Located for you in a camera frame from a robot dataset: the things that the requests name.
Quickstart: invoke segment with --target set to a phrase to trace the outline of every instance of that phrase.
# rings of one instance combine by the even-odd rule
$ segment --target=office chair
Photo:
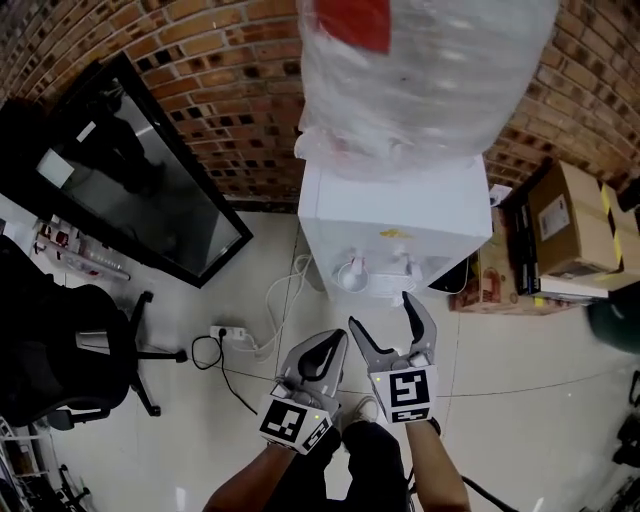
[[[101,288],[55,284],[0,236],[0,415],[16,427],[46,416],[52,427],[69,430],[109,416],[131,387],[149,415],[160,416],[140,380],[138,360],[182,363],[187,355],[137,350],[138,326],[152,299],[143,293],[129,320]],[[97,335],[108,353],[86,347]]]

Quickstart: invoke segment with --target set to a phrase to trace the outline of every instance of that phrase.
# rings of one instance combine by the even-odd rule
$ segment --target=white cable
[[[306,262],[304,263],[304,266],[302,268],[300,268],[301,262],[303,260],[306,260]],[[273,345],[273,342],[282,333],[282,330],[284,329],[284,326],[287,323],[287,320],[289,319],[289,315],[291,314],[291,310],[293,309],[293,306],[294,306],[296,300],[300,296],[300,293],[302,293],[302,290],[304,288],[304,283],[306,281],[307,271],[309,270],[309,265],[311,264],[312,261],[313,261],[313,256],[311,254],[301,254],[293,262],[293,268],[294,268],[295,272],[293,274],[289,274],[288,276],[281,277],[280,279],[276,279],[273,282],[273,284],[269,287],[269,289],[267,290],[267,293],[266,293],[266,295],[264,297],[264,305],[265,305],[265,308],[267,310],[267,317],[269,318],[269,323],[271,324],[271,329],[273,331],[273,336],[271,337],[271,339],[269,341],[267,341],[264,345],[258,345],[256,343],[256,341],[253,339],[253,337],[249,333],[246,333],[245,336],[250,339],[251,345],[254,347],[254,348],[251,348],[251,349],[239,348],[239,347],[233,345],[230,340],[226,339],[225,342],[233,350],[235,350],[237,352],[247,352],[247,353],[258,354],[258,353],[262,352],[265,348]],[[276,320],[275,320],[275,318],[273,316],[273,312],[271,311],[271,308],[269,307],[269,297],[271,296],[271,293],[273,292],[274,288],[278,284],[280,284],[280,283],[282,283],[284,281],[288,281],[289,279],[293,279],[295,277],[299,277],[300,278],[300,283],[298,284],[298,289],[296,290],[296,293],[294,294],[293,299],[291,299],[291,303],[289,304],[288,311],[285,312],[285,316],[284,316],[284,319],[282,320],[282,324],[280,325],[280,327],[277,327],[276,326]],[[273,354],[273,350],[264,359],[258,361],[258,364],[262,364],[262,363],[266,362],[267,360],[269,360],[269,358],[271,357],[272,354]]]
[[[462,288],[460,288],[457,292],[445,292],[444,290],[438,290],[437,288],[431,288],[431,289],[437,292],[446,293],[447,295],[458,295],[459,293],[462,293],[462,290],[464,290],[467,287],[467,283],[469,282],[469,260],[470,259],[471,259],[471,256],[467,257],[467,269],[464,272],[464,284],[462,285]]]

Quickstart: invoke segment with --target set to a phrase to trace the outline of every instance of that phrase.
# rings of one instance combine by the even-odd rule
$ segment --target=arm
[[[291,450],[267,446],[251,464],[213,493],[203,512],[260,512],[294,457]]]
[[[407,437],[424,511],[469,512],[467,489],[435,429],[426,421],[407,423]]]

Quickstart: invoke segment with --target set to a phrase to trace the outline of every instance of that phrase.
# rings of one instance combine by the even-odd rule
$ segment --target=power strip
[[[247,330],[244,327],[229,327],[226,325],[212,325],[209,328],[209,336],[220,339],[220,331],[226,329],[225,339],[244,341],[247,338]]]

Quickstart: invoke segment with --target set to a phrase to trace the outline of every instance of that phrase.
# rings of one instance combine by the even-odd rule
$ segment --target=mirror
[[[83,218],[85,212],[97,217],[132,247],[142,246],[181,269],[174,273],[164,265],[167,272],[201,286],[232,248],[236,252],[251,238],[250,232],[126,57],[83,79],[78,90],[50,123],[49,149],[38,172],[82,208]],[[87,231],[77,219],[59,216]],[[100,233],[89,234],[127,254]],[[185,273],[194,279],[182,277]]]

